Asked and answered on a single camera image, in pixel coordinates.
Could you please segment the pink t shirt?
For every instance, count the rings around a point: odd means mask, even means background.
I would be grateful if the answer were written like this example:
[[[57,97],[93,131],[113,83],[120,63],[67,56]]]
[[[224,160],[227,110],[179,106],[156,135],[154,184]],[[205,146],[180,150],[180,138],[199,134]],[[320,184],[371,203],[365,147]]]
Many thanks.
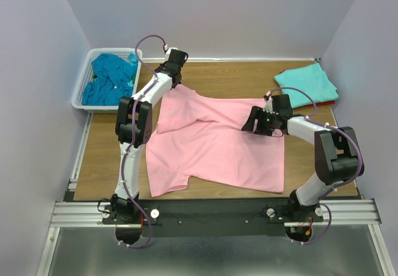
[[[241,128],[256,98],[217,99],[179,85],[164,94],[146,145],[150,194],[188,187],[190,177],[250,190],[284,190],[284,138]]]

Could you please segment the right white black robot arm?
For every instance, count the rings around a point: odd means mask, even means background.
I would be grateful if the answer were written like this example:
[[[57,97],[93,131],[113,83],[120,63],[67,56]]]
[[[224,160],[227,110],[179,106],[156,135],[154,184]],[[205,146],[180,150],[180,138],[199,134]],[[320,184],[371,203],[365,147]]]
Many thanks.
[[[252,107],[242,131],[262,136],[281,131],[314,147],[314,174],[290,194],[285,206],[267,209],[270,219],[300,221],[331,192],[363,174],[363,157],[353,128],[320,124],[309,116],[294,114],[287,94],[268,92],[264,99],[263,108]]]

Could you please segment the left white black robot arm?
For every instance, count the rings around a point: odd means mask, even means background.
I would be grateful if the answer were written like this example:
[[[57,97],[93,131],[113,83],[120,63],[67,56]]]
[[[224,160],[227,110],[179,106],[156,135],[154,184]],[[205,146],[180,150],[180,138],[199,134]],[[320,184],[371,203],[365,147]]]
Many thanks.
[[[114,221],[132,224],[142,214],[137,202],[139,167],[144,147],[152,135],[153,108],[164,94],[181,84],[181,71],[187,60],[188,53],[168,49],[165,61],[152,72],[150,81],[132,97],[119,102],[115,133],[121,161],[110,204],[110,217]]]

